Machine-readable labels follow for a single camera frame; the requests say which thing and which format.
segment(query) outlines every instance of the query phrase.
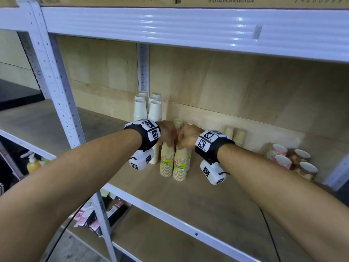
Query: white plastic device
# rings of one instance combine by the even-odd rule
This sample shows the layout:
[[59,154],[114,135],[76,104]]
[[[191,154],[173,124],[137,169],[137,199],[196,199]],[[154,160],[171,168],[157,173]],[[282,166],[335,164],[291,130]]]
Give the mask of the white plastic device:
[[212,185],[218,185],[226,178],[226,172],[224,172],[218,162],[209,164],[206,160],[203,160],[200,168]]
[[134,169],[143,170],[153,157],[154,150],[152,148],[146,150],[145,152],[142,150],[137,150],[129,159],[129,163]]

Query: hand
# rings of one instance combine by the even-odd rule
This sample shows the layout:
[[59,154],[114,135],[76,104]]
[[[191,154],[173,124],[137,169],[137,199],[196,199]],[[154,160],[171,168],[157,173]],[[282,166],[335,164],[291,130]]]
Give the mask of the hand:
[[172,147],[173,141],[177,137],[177,130],[174,123],[169,120],[163,120],[156,123],[158,124],[161,130],[158,144],[165,142],[168,145],[168,147]]
[[183,149],[187,147],[191,150],[195,148],[195,143],[201,133],[204,130],[195,125],[184,125],[184,127],[180,130],[178,134],[178,143],[176,146],[177,150]]

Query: person's left arm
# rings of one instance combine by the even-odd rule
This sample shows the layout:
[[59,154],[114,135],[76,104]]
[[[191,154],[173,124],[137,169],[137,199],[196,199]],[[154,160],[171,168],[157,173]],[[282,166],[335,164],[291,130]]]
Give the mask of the person's left arm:
[[[157,122],[159,141],[173,145],[172,122]],[[133,129],[67,151],[0,197],[2,261],[39,261],[59,226],[105,185],[141,146]]]

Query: product label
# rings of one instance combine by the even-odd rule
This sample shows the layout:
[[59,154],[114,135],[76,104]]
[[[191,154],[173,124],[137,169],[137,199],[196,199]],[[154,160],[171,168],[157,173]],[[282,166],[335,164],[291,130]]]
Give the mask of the product label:
[[185,171],[185,167],[186,167],[186,163],[177,163],[175,161],[174,163],[174,167],[178,172],[184,172]]
[[161,158],[160,164],[163,167],[171,167],[171,160]]

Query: person's left hand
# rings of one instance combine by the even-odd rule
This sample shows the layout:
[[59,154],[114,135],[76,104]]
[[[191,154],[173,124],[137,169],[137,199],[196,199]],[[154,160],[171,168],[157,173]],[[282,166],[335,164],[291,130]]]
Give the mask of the person's left hand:
[[160,127],[160,138],[158,144],[165,142],[169,147],[173,146],[173,141],[177,138],[177,130],[172,121],[163,120],[156,122]]

